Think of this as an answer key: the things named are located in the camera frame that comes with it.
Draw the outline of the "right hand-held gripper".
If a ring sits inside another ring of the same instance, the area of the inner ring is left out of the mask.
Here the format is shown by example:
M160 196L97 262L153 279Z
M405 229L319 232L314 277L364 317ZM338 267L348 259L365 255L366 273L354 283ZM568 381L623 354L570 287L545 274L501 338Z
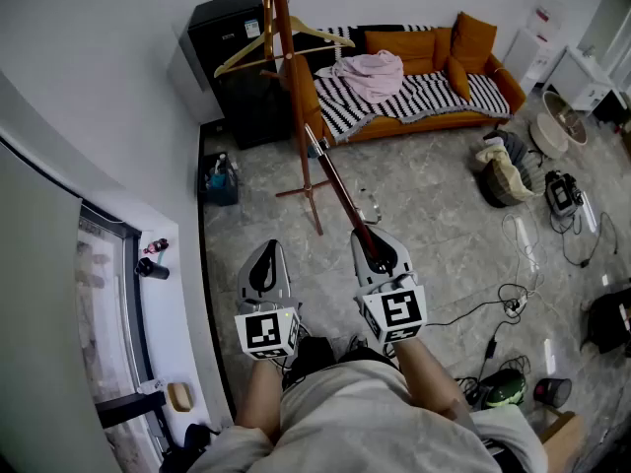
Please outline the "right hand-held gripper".
M359 232L354 230L350 236L355 274L361 287L355 299L379 345L385 347L415 337L428 323L428 313L424 287L417 283L416 273L409 272L412 264L407 248L379 228L372 228L372 240L378 258L371 268ZM374 284L375 273L397 277Z

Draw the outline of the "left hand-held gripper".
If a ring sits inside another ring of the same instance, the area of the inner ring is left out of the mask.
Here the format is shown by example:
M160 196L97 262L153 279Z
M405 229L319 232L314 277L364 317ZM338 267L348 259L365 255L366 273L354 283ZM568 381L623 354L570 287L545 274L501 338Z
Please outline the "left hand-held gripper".
M295 354L301 318L301 303L291 297L291 280L281 243L270 241L272 291L278 298L260 298L270 284L270 256L265 241L247 258L238 275L235 323L243 352L254 360L287 358Z

